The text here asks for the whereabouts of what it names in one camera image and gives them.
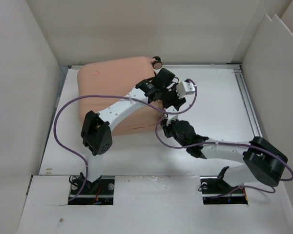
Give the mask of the pink suitcase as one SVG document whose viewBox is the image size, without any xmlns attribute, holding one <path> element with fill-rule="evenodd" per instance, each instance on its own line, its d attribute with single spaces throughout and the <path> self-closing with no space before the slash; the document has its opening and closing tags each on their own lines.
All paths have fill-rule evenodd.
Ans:
<svg viewBox="0 0 293 234">
<path fill-rule="evenodd" d="M 99 98 L 85 98 L 79 101 L 79 120 L 84 121 L 87 112 L 97 113 L 115 102 L 115 96 L 126 96 L 137 83 L 155 76 L 153 65 L 156 60 L 149 57 L 131 57 L 90 63 L 77 73 L 79 96 L 100 95 Z M 160 118 L 160 101 L 137 110 L 120 122 L 112 131 L 113 136 L 151 132 Z"/>
</svg>

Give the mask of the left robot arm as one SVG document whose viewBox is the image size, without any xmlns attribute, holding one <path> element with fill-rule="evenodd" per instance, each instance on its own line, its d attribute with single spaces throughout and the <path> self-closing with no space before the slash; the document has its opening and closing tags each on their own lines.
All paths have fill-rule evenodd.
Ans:
<svg viewBox="0 0 293 234">
<path fill-rule="evenodd" d="M 83 145 L 91 152 L 83 189 L 94 193 L 99 188 L 100 171 L 96 158 L 105 154 L 112 146 L 112 131 L 127 117 L 142 109 L 151 107 L 163 114 L 164 126 L 174 124 L 180 114 L 180 107 L 185 104 L 187 95 L 197 95 L 196 88 L 190 80 L 173 82 L 175 74 L 163 68 L 149 79 L 144 79 L 124 97 L 115 96 L 117 100 L 111 106 L 95 113 L 89 111 L 84 118 L 81 137 Z"/>
</svg>

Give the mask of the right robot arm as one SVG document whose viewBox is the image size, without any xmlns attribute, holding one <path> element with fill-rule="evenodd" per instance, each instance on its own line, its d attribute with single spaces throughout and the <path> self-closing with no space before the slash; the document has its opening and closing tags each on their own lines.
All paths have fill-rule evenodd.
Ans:
<svg viewBox="0 0 293 234">
<path fill-rule="evenodd" d="M 247 142 L 217 141 L 196 134 L 188 121 L 170 120 L 166 115 L 156 126 L 163 129 L 165 137 L 173 138 L 180 149 L 185 149 L 194 158 L 238 162 L 239 166 L 225 166 L 216 179 L 217 189 L 222 192 L 256 181 L 277 187 L 284 170 L 288 168 L 287 157 L 260 136 Z"/>
</svg>

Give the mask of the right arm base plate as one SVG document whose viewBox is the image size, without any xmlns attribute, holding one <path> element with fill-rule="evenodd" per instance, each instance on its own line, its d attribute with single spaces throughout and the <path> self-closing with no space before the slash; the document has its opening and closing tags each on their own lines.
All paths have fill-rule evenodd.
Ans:
<svg viewBox="0 0 293 234">
<path fill-rule="evenodd" d="M 232 187 L 216 176 L 201 176 L 198 191 L 204 205 L 248 205 L 244 189 Z"/>
</svg>

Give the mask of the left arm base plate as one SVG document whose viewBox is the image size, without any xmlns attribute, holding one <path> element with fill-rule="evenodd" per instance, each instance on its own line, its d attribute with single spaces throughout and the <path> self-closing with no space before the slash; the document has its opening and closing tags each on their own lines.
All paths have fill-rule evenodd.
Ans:
<svg viewBox="0 0 293 234">
<path fill-rule="evenodd" d="M 113 205 L 114 202 L 114 176 L 102 176 L 94 185 L 86 184 L 77 196 L 83 181 L 76 176 L 69 178 L 70 191 L 68 205 Z"/>
</svg>

